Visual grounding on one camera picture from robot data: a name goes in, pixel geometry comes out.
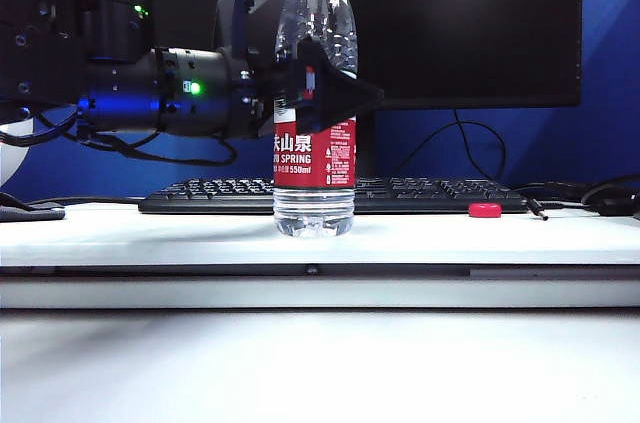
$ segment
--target red bottle cap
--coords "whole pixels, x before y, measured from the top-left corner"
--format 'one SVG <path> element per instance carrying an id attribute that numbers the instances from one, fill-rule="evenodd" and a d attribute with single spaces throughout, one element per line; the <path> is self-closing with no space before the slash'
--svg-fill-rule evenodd
<path id="1" fill-rule="evenodd" d="M 502 205 L 498 203 L 473 203 L 469 205 L 469 216 L 472 218 L 500 218 Z"/>

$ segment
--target blue wall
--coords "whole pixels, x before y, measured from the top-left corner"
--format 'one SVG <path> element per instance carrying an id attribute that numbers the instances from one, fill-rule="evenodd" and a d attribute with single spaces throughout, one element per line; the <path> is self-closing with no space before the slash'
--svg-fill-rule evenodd
<path id="1" fill-rule="evenodd" d="M 504 182 L 595 181 L 637 172 L 640 151 L 640 0 L 584 0 L 583 100 L 577 108 L 463 110 L 463 119 L 489 124 L 508 145 Z M 451 111 L 386 112 L 378 124 L 380 174 L 394 168 L 424 138 L 452 121 Z M 469 129 L 476 159 L 494 172 L 498 143 Z M 238 161 L 221 169 L 130 161 L 65 140 L 31 149 L 2 190 L 32 200 L 63 195 L 146 195 L 191 176 L 269 176 L 271 140 L 239 142 Z M 215 141 L 162 136 L 151 151 L 174 157 L 225 158 Z M 455 129 L 436 137 L 402 175 L 476 176 Z"/>

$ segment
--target cable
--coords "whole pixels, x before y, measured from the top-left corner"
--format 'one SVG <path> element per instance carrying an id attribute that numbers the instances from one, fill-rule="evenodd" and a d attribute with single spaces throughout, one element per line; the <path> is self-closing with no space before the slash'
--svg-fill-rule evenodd
<path id="1" fill-rule="evenodd" d="M 467 132 L 464 131 L 464 125 L 461 123 L 462 120 L 460 119 L 460 115 L 458 114 L 458 110 L 453 110 L 453 116 L 456 119 L 456 123 L 458 124 L 458 128 L 460 129 L 460 134 L 462 135 L 462 140 L 464 141 L 464 149 L 467 153 L 467 158 L 469 159 L 469 161 L 471 162 L 471 164 L 473 165 L 473 167 L 476 169 L 476 171 L 478 173 L 480 173 L 482 176 L 484 176 L 487 180 L 500 180 L 502 179 L 502 175 L 504 174 L 504 169 L 506 166 L 506 145 L 504 144 L 504 140 L 502 140 L 502 137 L 499 137 L 503 148 L 504 148 L 504 157 L 502 158 L 501 162 L 500 162 L 500 168 L 498 169 L 498 172 L 496 173 L 495 176 L 490 176 L 488 175 L 483 169 L 482 167 L 478 164 L 478 162 L 475 160 L 475 158 L 473 157 L 473 155 L 471 154 L 471 148 L 469 146 L 469 139 L 467 138 Z"/>
<path id="2" fill-rule="evenodd" d="M 203 159 L 197 159 L 197 158 L 187 159 L 187 160 L 165 158 L 163 156 L 152 155 L 152 154 L 137 150 L 135 147 L 133 147 L 129 143 L 115 136 L 96 134 L 93 137 L 100 143 L 113 148 L 122 156 L 126 158 L 132 158 L 135 160 L 158 161 L 163 163 L 175 163 L 178 165 L 221 167 L 221 166 L 231 165 L 238 158 L 238 152 L 236 151 L 236 149 L 220 137 L 213 137 L 213 138 L 215 140 L 218 140 L 218 143 L 229 151 L 229 157 L 226 160 L 222 160 L 222 161 L 203 160 Z"/>
<path id="3" fill-rule="evenodd" d="M 58 203 L 61 205 L 80 205 L 83 203 L 117 203 L 121 205 L 137 205 L 138 198 L 113 198 L 109 196 L 65 196 L 61 198 L 45 198 L 43 200 L 30 201 L 27 205 L 41 205 L 43 203 Z"/>
<path id="4" fill-rule="evenodd" d="M 17 146 L 20 148 L 27 148 L 29 146 L 47 143 L 66 133 L 75 124 L 76 117 L 76 113 L 73 113 L 67 119 L 62 121 L 62 123 L 53 126 L 51 129 L 45 132 L 33 133 L 26 136 L 15 136 L 0 131 L 0 143 L 4 143 L 9 146 Z"/>
<path id="5" fill-rule="evenodd" d="M 568 205 L 566 203 L 559 203 L 557 201 L 540 201 L 539 202 L 545 210 L 591 210 L 589 205 Z"/>
<path id="6" fill-rule="evenodd" d="M 53 123 L 51 123 L 47 118 L 45 118 L 43 115 L 38 115 L 36 116 L 36 118 L 38 119 L 38 121 L 40 121 L 40 123 L 42 123 L 43 125 L 45 125 L 47 128 L 53 128 L 55 125 Z M 146 145 L 147 143 L 150 143 L 151 141 L 155 140 L 158 136 L 160 135 L 160 132 L 156 131 L 152 134 L 150 134 L 149 136 L 147 136 L 146 138 L 143 138 L 140 141 L 137 141 L 135 143 L 130 143 L 132 148 L 139 148 L 143 145 Z M 78 136 L 77 135 L 73 135 L 70 132 L 66 132 L 62 135 L 65 139 L 69 140 L 69 141 L 73 141 L 74 143 L 78 143 Z M 116 150 L 114 150 L 111 147 L 108 146 L 104 146 L 104 145 L 96 145 L 95 143 L 91 143 L 91 142 L 79 142 L 81 145 L 86 146 L 87 148 L 91 148 L 94 150 L 98 150 L 98 151 L 108 151 L 108 152 L 115 152 Z"/>
<path id="7" fill-rule="evenodd" d="M 587 190 L 587 192 L 582 196 L 580 203 L 582 203 L 583 205 L 586 205 L 589 203 L 589 200 L 597 193 L 600 193 L 601 191 L 611 188 L 612 186 L 617 185 L 619 183 L 626 183 L 629 181 L 636 181 L 636 180 L 640 180 L 640 173 L 634 173 L 632 175 L 625 175 L 625 176 L 620 176 L 618 178 L 605 180 L 601 183 L 598 183 L 590 187 Z"/>
<path id="8" fill-rule="evenodd" d="M 472 126 L 479 126 L 481 128 L 486 129 L 487 131 L 491 132 L 500 142 L 500 146 L 502 148 L 502 156 L 500 159 L 500 169 L 498 171 L 498 173 L 496 174 L 495 177 L 490 177 L 490 175 L 485 175 L 483 171 L 480 171 L 481 174 L 483 174 L 483 176 L 485 178 L 487 178 L 488 180 L 499 180 L 502 177 L 502 174 L 504 172 L 504 168 L 506 167 L 506 161 L 507 161 L 507 145 L 504 141 L 504 139 L 502 138 L 502 136 L 500 136 L 500 134 L 494 130 L 493 128 L 491 128 L 489 125 L 485 125 L 484 123 L 480 123 L 478 121 L 467 121 L 467 120 L 458 120 L 456 119 L 455 122 L 453 123 L 448 123 L 446 125 L 444 125 L 443 127 L 437 129 L 436 131 L 434 131 L 433 133 L 431 133 L 429 136 L 427 136 L 422 143 L 420 143 L 417 148 L 415 150 L 413 150 L 409 156 L 407 156 L 402 163 L 400 163 L 395 169 L 394 172 L 397 172 L 399 170 L 401 170 L 404 166 L 407 165 L 407 163 L 409 163 L 409 161 L 427 144 L 429 143 L 429 141 L 431 141 L 433 138 L 435 138 L 436 136 L 438 136 L 440 133 L 442 133 L 445 130 L 448 130 L 449 128 L 452 127 L 461 127 L 463 125 L 472 125 Z"/>
<path id="9" fill-rule="evenodd" d="M 512 191 L 525 191 L 546 188 L 546 183 L 527 183 L 526 185 L 511 188 Z"/>
<path id="10" fill-rule="evenodd" d="M 51 127 L 53 124 L 47 120 L 44 116 L 39 115 L 38 120 L 42 122 L 45 126 Z M 145 153 L 137 150 L 137 148 L 146 145 L 147 143 L 156 139 L 160 133 L 156 131 L 151 135 L 143 138 L 140 141 L 135 143 L 127 143 L 120 138 L 111 135 L 93 135 L 93 138 L 100 142 L 101 144 L 96 144 L 94 142 L 80 142 L 83 146 L 87 148 L 92 148 L 94 150 L 99 151 L 108 151 L 108 152 L 116 152 L 120 153 L 122 156 L 126 158 L 131 158 L 135 160 L 144 160 L 144 161 L 158 161 L 164 163 L 175 163 L 179 165 L 192 165 L 192 166 L 203 166 L 203 167 L 221 167 L 231 165 L 238 158 L 238 153 L 234 147 L 232 147 L 229 143 L 227 143 L 224 139 L 219 137 L 214 137 L 215 140 L 218 140 L 220 145 L 226 148 L 229 151 L 229 158 L 222 161 L 211 161 L 211 160 L 203 160 L 203 159 L 187 159 L 180 160 L 174 158 L 166 158 L 163 156 L 152 155 L 150 153 Z M 62 136 L 66 139 L 78 142 L 78 137 L 69 132 L 65 132 Z"/>

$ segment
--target water bottle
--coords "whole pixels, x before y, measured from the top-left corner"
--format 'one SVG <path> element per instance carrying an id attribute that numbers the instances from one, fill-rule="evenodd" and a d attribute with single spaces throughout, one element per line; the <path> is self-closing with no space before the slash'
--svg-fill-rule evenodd
<path id="1" fill-rule="evenodd" d="M 355 77 L 358 46 L 349 0 L 286 0 L 276 39 L 278 57 L 296 57 L 297 43 L 311 36 L 331 63 Z M 307 68 L 307 92 L 314 69 Z M 353 225 L 355 118 L 313 135 L 298 135 L 294 110 L 276 102 L 274 214 L 290 236 L 337 236 Z"/>

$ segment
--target keyboard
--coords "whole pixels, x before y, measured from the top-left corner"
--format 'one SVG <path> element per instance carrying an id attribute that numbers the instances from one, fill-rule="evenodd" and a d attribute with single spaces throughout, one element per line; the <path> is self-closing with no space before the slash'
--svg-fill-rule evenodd
<path id="1" fill-rule="evenodd" d="M 488 180 L 359 178 L 356 214 L 466 213 L 471 203 L 499 203 L 504 213 L 526 213 L 527 200 Z M 149 195 L 138 204 L 151 214 L 273 213 L 273 181 L 194 178 Z"/>

